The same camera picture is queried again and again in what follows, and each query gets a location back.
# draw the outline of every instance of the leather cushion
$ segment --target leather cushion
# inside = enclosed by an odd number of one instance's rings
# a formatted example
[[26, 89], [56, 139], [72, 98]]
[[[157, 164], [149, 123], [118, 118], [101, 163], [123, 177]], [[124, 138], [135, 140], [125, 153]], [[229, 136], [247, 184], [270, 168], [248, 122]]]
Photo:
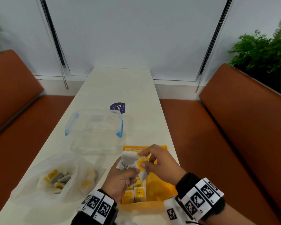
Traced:
[[0, 127], [43, 90], [13, 50], [0, 52]]
[[160, 100], [180, 166], [208, 178], [256, 224], [281, 224], [199, 101]]
[[200, 98], [281, 209], [281, 95], [223, 64]]
[[44, 95], [0, 134], [0, 211], [73, 98]]

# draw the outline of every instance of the white table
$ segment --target white table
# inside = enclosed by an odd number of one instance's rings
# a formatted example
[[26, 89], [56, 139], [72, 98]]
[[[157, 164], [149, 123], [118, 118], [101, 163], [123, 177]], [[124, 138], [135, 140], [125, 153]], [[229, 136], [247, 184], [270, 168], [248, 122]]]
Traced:
[[[126, 103], [128, 106], [128, 113], [123, 114], [125, 145], [167, 145], [171, 155], [178, 161], [150, 71], [94, 68], [31, 166], [52, 155], [70, 152], [72, 138], [64, 136], [64, 126], [74, 111], [79, 108], [109, 109], [117, 102]], [[96, 188], [101, 187], [110, 167], [120, 155], [121, 153], [106, 157], [104, 163], [106, 172]], [[91, 162], [99, 159], [96, 156], [85, 158]], [[52, 208], [30, 209], [8, 200], [0, 212], [0, 225], [69, 225], [79, 204], [80, 201]], [[123, 219], [132, 220], [138, 225], [170, 224], [165, 211], [160, 214], [119, 212], [116, 221]]]

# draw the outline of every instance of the plastic bag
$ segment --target plastic bag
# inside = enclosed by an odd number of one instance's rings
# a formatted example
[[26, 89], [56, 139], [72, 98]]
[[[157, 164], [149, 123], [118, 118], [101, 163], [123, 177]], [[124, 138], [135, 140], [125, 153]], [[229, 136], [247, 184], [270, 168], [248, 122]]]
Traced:
[[[41, 179], [53, 170], [71, 174], [60, 193], [42, 187]], [[105, 169], [96, 167], [75, 154], [52, 156], [30, 168], [18, 186], [11, 192], [11, 201], [31, 207], [47, 207], [65, 202], [82, 200], [97, 185]]]

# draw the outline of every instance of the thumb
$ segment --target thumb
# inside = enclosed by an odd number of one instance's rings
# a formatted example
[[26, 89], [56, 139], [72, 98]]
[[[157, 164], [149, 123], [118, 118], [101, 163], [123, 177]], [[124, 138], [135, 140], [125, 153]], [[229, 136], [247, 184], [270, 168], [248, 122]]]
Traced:
[[139, 169], [137, 168], [131, 168], [131, 169], [128, 169], [128, 170], [123, 170], [123, 178], [127, 179], [127, 178], [131, 178], [131, 177], [134, 177], [136, 175], [138, 175], [140, 172]]
[[145, 168], [146, 171], [148, 172], [153, 172], [154, 173], [154, 170], [156, 169], [156, 166], [154, 163], [151, 163], [151, 162], [142, 162], [141, 163], [141, 167], [142, 168]]

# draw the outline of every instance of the seat back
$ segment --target seat back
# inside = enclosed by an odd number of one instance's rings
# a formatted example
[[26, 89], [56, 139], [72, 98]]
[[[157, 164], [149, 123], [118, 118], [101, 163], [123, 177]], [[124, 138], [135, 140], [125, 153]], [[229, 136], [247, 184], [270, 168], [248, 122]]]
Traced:
[[199, 97], [281, 209], [281, 95], [223, 64]]
[[13, 50], [0, 52], [0, 129], [43, 90]]

